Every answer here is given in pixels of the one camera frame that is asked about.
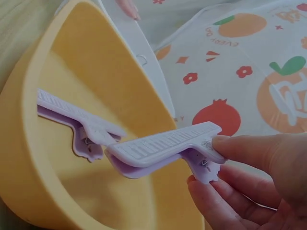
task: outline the pomegranate illustration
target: pomegranate illustration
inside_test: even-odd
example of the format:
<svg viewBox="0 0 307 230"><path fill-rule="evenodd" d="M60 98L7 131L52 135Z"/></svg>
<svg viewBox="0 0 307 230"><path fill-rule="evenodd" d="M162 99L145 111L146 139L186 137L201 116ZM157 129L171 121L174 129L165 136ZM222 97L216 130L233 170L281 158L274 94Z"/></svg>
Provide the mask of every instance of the pomegranate illustration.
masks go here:
<svg viewBox="0 0 307 230"><path fill-rule="evenodd" d="M192 124L211 121L222 128L220 135L232 136L240 128L241 117L238 111L226 104L227 99L213 100L213 103L200 110L193 118Z"/></svg>
<svg viewBox="0 0 307 230"><path fill-rule="evenodd" d="M298 10L300 10L300 11L305 11L305 12L307 12L307 3L302 3L302 4L298 5L296 8L297 8Z"/></svg>

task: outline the clip jaw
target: clip jaw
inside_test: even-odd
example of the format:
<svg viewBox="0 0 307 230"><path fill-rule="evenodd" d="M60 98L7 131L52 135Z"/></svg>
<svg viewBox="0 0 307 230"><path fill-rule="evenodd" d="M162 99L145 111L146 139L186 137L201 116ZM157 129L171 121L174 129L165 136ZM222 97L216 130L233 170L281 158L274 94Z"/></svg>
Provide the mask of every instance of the clip jaw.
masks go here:
<svg viewBox="0 0 307 230"><path fill-rule="evenodd" d="M137 179L178 160L184 159L198 181L208 184L218 179L220 164L226 159L218 154L211 145L212 136L221 132L221 128L211 122L168 131L145 138L109 145L105 154L120 173L130 179ZM178 142L167 149L157 152L145 152L146 148L158 148L158 142L177 138Z"/></svg>
<svg viewBox="0 0 307 230"><path fill-rule="evenodd" d="M102 159L101 145L114 144L126 136L120 127L41 89L37 91L37 114L71 127L73 152L89 162Z"/></svg>
<svg viewBox="0 0 307 230"><path fill-rule="evenodd" d="M204 184L217 180L225 158L211 146L222 130L205 122L177 130L119 143L125 132L118 126L38 89L37 113L72 128L73 151L89 162L105 154L123 176L137 179L182 158L195 178Z"/></svg>

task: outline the fingernail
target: fingernail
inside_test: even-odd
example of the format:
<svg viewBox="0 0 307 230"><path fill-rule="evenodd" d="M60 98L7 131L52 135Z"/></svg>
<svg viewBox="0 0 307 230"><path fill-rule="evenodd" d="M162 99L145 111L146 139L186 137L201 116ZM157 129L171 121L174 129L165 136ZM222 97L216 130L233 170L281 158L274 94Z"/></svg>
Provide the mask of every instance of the fingernail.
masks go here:
<svg viewBox="0 0 307 230"><path fill-rule="evenodd" d="M136 12L139 12L138 8L136 7L136 5L134 5L134 8L136 10Z"/></svg>
<svg viewBox="0 0 307 230"><path fill-rule="evenodd" d="M215 137L212 138L212 142L221 142L221 141L225 141L227 139L229 139L229 136L225 136L225 135L217 135Z"/></svg>
<svg viewBox="0 0 307 230"><path fill-rule="evenodd" d="M134 19L138 21L138 20L141 20L141 17L140 17L139 14L137 13Z"/></svg>

